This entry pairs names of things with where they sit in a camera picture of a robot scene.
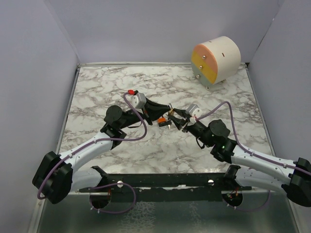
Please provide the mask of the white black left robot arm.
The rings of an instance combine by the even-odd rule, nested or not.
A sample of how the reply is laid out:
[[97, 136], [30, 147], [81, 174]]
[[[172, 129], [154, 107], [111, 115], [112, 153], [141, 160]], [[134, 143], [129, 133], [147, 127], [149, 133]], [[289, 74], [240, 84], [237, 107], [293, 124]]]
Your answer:
[[42, 159], [32, 184], [38, 189], [39, 200], [48, 199], [57, 204], [73, 190], [74, 180], [80, 168], [95, 157], [112, 150], [121, 142], [142, 140], [147, 133], [138, 138], [128, 138], [123, 128], [140, 122], [146, 129], [153, 121], [171, 110], [170, 106], [146, 99], [138, 110], [128, 104], [130, 110], [123, 111], [119, 106], [108, 107], [104, 118], [105, 124], [100, 131], [88, 141], [66, 152], [56, 154], [48, 152]]

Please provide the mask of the black keys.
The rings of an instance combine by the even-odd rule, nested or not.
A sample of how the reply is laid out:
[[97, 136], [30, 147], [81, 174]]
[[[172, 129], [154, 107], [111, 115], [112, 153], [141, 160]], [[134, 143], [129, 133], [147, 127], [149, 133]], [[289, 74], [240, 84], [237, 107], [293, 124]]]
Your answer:
[[172, 124], [171, 121], [167, 121], [167, 122], [166, 122], [166, 125], [168, 126], [169, 129], [171, 128], [171, 124]]

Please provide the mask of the orange black padlock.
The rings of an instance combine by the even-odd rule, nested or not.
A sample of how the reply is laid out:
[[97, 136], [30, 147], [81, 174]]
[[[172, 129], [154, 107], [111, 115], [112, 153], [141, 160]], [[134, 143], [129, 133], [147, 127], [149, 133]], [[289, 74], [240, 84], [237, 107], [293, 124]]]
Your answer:
[[157, 120], [158, 126], [159, 127], [164, 127], [168, 125], [167, 120], [164, 117], [161, 117]]

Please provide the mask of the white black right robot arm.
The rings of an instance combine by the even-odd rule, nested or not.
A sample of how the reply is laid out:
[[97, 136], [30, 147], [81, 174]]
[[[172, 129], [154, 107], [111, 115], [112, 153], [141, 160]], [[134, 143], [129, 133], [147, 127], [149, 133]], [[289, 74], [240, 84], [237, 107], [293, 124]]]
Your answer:
[[211, 147], [216, 160], [230, 164], [223, 178], [227, 189], [251, 186], [280, 191], [292, 202], [310, 207], [311, 164], [307, 159], [282, 159], [245, 147], [229, 138], [230, 130], [220, 119], [204, 125], [185, 110], [171, 111], [168, 118], [178, 130], [192, 134], [204, 147]]

